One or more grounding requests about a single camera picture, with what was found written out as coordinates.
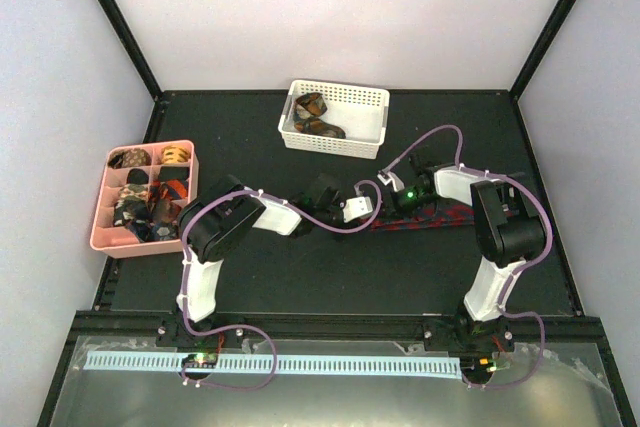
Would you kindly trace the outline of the red navy striped tie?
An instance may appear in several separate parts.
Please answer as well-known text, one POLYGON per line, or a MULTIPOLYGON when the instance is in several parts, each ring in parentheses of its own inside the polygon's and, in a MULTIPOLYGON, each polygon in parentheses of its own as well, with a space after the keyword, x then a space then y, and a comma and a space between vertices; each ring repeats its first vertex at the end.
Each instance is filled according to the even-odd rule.
POLYGON ((409 217, 391 218, 380 215, 369 227, 369 231, 417 231, 434 228, 473 226, 471 207, 463 204, 434 204, 409 217))

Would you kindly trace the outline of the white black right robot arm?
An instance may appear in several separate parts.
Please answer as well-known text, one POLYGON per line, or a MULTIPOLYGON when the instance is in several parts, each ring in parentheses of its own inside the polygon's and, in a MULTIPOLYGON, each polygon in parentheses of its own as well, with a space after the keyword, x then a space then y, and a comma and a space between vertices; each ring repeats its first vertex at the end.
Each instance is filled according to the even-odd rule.
POLYGON ((472 209, 481 260, 463 298, 467 317, 454 326, 457 343, 476 350, 491 337, 488 324, 505 314, 521 273, 541 262, 553 243, 549 217, 538 199, 515 179, 458 165, 416 167, 418 179, 404 184, 390 166, 378 179, 390 188, 398 213, 410 213, 429 201, 448 199, 472 209))

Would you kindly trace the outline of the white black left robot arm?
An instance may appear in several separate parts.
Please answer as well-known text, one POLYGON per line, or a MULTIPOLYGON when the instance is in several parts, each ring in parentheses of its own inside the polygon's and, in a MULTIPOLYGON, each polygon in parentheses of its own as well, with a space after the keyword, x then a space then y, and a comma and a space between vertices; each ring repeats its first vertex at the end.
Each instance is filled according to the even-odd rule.
POLYGON ((178 217, 183 277, 176 302, 185 315, 179 325, 181 336, 193 346, 213 338, 215 323, 209 315, 216 310, 223 261, 251 230, 297 238, 315 226, 350 234, 371 225, 382 207, 380 188, 365 180, 354 190, 355 195, 347 198, 335 179, 321 174, 306 190, 281 199, 226 175, 187 204, 178 217))

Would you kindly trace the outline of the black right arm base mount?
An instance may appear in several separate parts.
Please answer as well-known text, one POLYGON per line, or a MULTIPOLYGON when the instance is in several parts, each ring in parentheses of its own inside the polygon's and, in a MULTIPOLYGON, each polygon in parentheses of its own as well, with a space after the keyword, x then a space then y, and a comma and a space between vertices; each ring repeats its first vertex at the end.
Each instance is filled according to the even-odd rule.
POLYGON ((480 355, 512 352, 513 341, 504 318, 488 322, 473 321, 466 314, 427 316, 422 320, 426 348, 450 354, 480 355))

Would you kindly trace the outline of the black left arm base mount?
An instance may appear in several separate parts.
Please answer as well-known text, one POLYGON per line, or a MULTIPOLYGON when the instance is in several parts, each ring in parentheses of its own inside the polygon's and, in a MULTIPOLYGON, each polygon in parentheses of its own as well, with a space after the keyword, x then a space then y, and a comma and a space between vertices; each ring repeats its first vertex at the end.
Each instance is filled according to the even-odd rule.
POLYGON ((167 318, 162 321, 157 330, 155 346, 159 348, 173 349, 176 352, 205 352, 212 353, 218 348, 239 349, 244 340, 244 329, 233 328, 218 334, 203 336, 202 332, 215 327, 212 320, 200 323, 190 323, 194 331, 192 334, 186 327, 181 315, 167 318))

